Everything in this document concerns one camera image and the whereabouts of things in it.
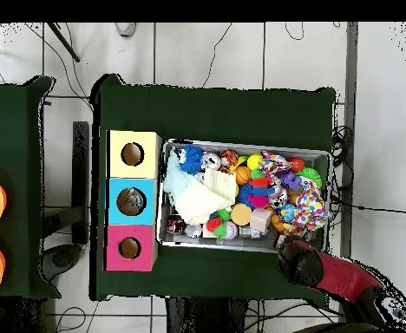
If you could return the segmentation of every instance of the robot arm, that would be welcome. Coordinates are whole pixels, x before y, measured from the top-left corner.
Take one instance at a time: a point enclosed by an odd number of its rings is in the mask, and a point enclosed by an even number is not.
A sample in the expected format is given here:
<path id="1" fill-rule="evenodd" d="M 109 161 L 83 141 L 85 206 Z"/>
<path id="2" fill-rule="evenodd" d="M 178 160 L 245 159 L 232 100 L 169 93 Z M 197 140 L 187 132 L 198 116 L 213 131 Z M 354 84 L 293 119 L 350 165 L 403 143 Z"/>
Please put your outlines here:
<path id="1" fill-rule="evenodd" d="M 406 331 L 406 297 L 377 270 L 312 248 L 288 236 L 278 250 L 278 268 L 291 281 L 339 301 L 346 322 Z"/>

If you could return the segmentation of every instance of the purple toy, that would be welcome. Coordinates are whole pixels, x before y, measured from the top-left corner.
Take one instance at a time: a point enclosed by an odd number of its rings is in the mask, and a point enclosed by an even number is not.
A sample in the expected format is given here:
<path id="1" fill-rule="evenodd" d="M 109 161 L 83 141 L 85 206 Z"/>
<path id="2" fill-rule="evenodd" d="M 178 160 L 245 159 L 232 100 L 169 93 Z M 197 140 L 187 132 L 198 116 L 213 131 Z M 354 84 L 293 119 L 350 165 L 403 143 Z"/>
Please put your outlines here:
<path id="1" fill-rule="evenodd" d="M 285 184 L 288 186 L 290 189 L 297 191 L 300 189 L 300 184 L 302 182 L 302 179 L 300 179 L 299 176 L 296 176 L 295 173 L 292 173 L 291 171 L 286 171 L 284 173 L 281 173 L 278 178 L 282 181 L 282 184 Z"/>

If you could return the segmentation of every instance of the beige cube toy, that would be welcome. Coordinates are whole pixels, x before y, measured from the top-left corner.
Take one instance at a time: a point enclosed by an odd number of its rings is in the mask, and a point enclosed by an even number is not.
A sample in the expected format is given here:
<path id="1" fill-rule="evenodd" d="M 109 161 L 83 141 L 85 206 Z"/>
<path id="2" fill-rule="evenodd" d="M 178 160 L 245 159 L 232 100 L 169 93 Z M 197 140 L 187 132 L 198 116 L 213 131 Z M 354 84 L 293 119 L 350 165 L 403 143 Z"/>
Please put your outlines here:
<path id="1" fill-rule="evenodd" d="M 265 208 L 256 208 L 252 211 L 249 226 L 253 229 L 265 232 L 271 222 L 272 212 Z"/>

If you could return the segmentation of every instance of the yellow box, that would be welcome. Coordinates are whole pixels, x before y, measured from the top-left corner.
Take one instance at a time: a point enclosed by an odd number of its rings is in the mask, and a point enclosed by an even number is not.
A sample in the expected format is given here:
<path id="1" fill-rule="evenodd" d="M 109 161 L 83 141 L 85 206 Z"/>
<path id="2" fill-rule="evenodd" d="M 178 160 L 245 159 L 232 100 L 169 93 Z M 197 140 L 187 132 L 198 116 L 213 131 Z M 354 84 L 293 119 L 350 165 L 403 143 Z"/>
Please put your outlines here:
<path id="1" fill-rule="evenodd" d="M 155 132 L 109 131 L 110 177 L 128 179 L 156 179 L 161 138 Z M 141 160 L 134 165 L 133 151 L 141 152 Z"/>

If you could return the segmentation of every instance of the black metal stand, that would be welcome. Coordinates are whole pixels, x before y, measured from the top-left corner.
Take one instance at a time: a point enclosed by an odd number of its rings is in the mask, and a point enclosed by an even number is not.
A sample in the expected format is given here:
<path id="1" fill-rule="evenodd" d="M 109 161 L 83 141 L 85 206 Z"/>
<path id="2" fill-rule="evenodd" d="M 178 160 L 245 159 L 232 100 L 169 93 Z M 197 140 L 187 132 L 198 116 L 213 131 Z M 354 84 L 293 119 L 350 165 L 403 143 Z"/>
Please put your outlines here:
<path id="1" fill-rule="evenodd" d="M 88 243 L 88 169 L 89 130 L 86 121 L 74 122 L 72 146 L 72 207 L 45 214 L 43 236 L 71 225 L 72 245 L 58 245 L 43 253 L 43 275 L 51 281 L 71 269 L 80 257 L 81 247 Z"/>
<path id="2" fill-rule="evenodd" d="M 75 51 L 72 49 L 72 47 L 69 45 L 69 43 L 66 41 L 60 30 L 55 26 L 54 23 L 47 23 L 47 25 L 52 29 L 52 31 L 55 33 L 55 36 L 58 37 L 58 39 L 61 41 L 62 46 L 66 48 L 66 50 L 72 55 L 74 60 L 76 62 L 80 62 L 80 58 L 78 55 L 75 53 Z"/>

